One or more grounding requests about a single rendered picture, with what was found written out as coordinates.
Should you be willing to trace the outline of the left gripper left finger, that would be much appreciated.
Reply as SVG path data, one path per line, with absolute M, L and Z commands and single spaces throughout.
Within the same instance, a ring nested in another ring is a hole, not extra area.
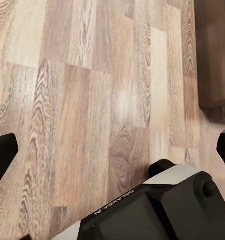
M 0 136 L 0 182 L 18 152 L 18 141 L 14 133 Z

